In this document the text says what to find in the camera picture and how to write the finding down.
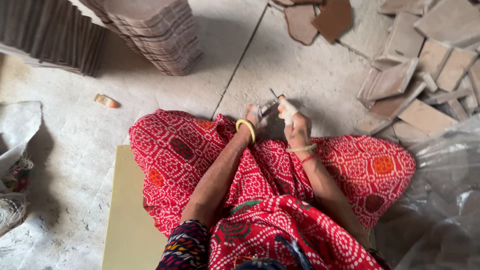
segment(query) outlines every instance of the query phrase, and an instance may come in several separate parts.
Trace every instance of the red thread bracelet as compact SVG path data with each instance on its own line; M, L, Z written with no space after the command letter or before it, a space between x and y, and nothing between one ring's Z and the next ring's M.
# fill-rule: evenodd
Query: red thread bracelet
M314 157L318 157L319 155L320 155L320 152L316 152L315 154L313 154L313 155L309 156L308 158L306 158L306 159L304 159L304 160L300 161L300 165L303 165L305 162L307 162L307 161L309 161L309 160L313 159Z

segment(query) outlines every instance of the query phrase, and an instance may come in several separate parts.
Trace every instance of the orange dot pattern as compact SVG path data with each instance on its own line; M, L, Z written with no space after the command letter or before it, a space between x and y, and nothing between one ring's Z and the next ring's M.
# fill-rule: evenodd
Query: orange dot pattern
M203 129L211 129L215 123L203 119L198 119L197 124Z
M149 176L148 179L150 180L150 182L157 185L158 187L162 186L163 184L162 175L159 172L157 172L154 168L150 168L150 170L148 171L148 176Z
M393 161L387 156L378 157L373 160L373 169L378 174L387 174L393 170Z

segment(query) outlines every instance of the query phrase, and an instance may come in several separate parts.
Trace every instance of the woman's arm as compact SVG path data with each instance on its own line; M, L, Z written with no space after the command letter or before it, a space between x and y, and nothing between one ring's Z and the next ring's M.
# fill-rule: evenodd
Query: woman's arm
M300 148L311 144L308 119L301 113L293 116L293 125L285 126L285 136L292 148ZM313 151L295 152L300 160L314 154ZM315 200L323 208L325 214L342 226L364 248L370 248L368 232L364 230L357 216L353 213L348 199L328 173L319 157L303 163Z
M252 105L245 110L243 118L256 127L259 119L258 116L254 115L251 108ZM210 227L218 206L230 188L240 163L240 157L251 141L250 129L247 125L241 124L239 131L235 133L198 182L189 202L183 209L180 222L199 220Z

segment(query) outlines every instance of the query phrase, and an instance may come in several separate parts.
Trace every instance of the red patterned skirt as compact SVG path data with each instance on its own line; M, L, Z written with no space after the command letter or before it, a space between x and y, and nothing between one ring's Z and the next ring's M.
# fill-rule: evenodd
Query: red patterned skirt
M130 128L135 160L145 173L144 208L169 236L195 186L235 134L235 124L182 111L157 110ZM368 136L313 138L321 159L365 228L406 189L415 161L402 147ZM312 187L287 143L263 140L245 149L212 228L209 269L231 269L236 257L295 259L279 234L296 240L316 269L381 269L342 227L310 203Z

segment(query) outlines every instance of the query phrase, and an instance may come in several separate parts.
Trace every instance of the yellow board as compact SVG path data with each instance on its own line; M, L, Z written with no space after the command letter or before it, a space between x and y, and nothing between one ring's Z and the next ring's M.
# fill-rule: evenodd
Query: yellow board
M167 239L143 208L143 184L130 146L117 146L102 270L152 270L160 261Z

